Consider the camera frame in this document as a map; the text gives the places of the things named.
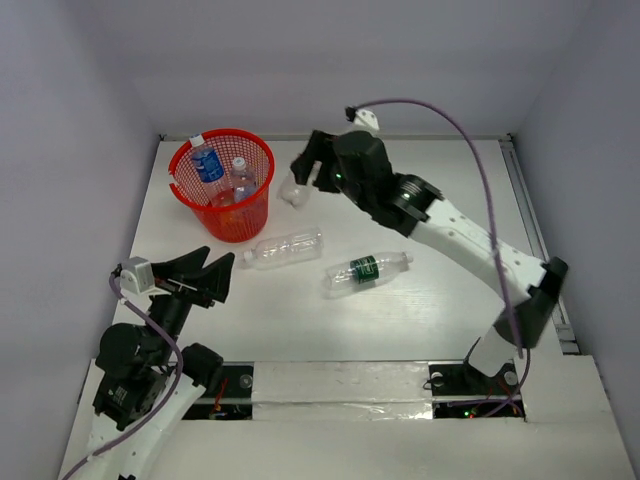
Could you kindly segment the red cap clear bottle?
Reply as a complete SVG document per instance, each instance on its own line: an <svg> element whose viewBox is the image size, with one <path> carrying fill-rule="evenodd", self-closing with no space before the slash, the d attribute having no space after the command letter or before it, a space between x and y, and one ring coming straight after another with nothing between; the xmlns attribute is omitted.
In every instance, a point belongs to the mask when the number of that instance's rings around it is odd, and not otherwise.
<svg viewBox="0 0 640 480"><path fill-rule="evenodd" d="M312 183L318 175L318 168L314 166L311 170L309 178L304 185L300 185L295 181L294 173L289 171L281 183L277 198L294 209L301 209L309 201Z"/></svg>

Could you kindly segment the purple label small bottle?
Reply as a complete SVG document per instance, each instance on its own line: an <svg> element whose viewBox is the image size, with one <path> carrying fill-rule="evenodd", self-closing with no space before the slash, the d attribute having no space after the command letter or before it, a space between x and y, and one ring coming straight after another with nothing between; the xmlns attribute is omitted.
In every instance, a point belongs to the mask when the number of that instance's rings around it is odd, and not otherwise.
<svg viewBox="0 0 640 480"><path fill-rule="evenodd" d="M243 157L232 161L231 184L235 203L247 200L257 191L255 172Z"/></svg>

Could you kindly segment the blue label clear bottle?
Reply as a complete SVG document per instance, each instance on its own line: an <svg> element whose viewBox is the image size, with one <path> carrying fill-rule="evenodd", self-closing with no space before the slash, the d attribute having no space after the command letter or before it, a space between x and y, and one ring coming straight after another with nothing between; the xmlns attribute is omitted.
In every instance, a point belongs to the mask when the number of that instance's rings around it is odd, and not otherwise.
<svg viewBox="0 0 640 480"><path fill-rule="evenodd" d="M208 146L202 135L190 138L191 161L209 199L213 199L222 188L224 168L216 151Z"/></svg>

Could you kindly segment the green label clear bottle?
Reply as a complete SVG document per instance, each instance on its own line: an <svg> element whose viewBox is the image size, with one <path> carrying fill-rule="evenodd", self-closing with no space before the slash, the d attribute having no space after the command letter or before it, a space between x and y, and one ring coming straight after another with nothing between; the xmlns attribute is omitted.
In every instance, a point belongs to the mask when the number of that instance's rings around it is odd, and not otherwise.
<svg viewBox="0 0 640 480"><path fill-rule="evenodd" d="M414 257L406 251L380 252L325 270L321 285L328 298L341 298L385 285L407 272Z"/></svg>

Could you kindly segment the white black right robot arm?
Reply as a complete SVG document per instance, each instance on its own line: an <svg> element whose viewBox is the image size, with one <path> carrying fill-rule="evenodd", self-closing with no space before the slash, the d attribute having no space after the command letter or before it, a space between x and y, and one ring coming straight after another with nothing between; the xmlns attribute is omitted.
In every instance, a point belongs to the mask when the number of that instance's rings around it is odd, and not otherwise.
<svg viewBox="0 0 640 480"><path fill-rule="evenodd" d="M538 345L569 270L562 259L541 260L492 239L439 189L394 171L383 141L363 130L314 131L290 171L296 185L345 195L374 222L445 255L503 300L460 368L468 390L486 390L518 348Z"/></svg>

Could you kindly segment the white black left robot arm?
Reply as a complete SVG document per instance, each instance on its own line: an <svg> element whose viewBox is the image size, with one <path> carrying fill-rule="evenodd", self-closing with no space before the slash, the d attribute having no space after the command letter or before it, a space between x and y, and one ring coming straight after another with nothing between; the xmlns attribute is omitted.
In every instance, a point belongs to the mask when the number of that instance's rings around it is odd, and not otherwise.
<svg viewBox="0 0 640 480"><path fill-rule="evenodd" d="M223 359L178 337L195 306L226 301L235 261L226 253L209 262L208 247L153 263L141 257L121 262L109 285L140 323L116 323L101 336L95 365L103 373L82 479L144 479L166 440L189 408L215 392Z"/></svg>

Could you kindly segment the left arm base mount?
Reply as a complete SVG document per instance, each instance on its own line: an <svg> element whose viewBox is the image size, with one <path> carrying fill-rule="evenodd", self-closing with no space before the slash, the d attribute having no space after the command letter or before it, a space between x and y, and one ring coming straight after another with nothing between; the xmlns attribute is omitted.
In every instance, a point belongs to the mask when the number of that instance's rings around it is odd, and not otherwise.
<svg viewBox="0 0 640 480"><path fill-rule="evenodd" d="M183 420L251 420L253 376L253 363L225 363L219 385L199 398Z"/></svg>

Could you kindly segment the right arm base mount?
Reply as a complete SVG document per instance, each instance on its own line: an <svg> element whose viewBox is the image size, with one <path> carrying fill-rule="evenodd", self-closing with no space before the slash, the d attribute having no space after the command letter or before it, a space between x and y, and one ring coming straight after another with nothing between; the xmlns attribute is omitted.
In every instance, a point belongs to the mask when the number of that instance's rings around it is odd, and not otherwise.
<svg viewBox="0 0 640 480"><path fill-rule="evenodd" d="M512 362L487 377L461 362L428 366L423 389L431 394L434 419L525 418L519 377Z"/></svg>

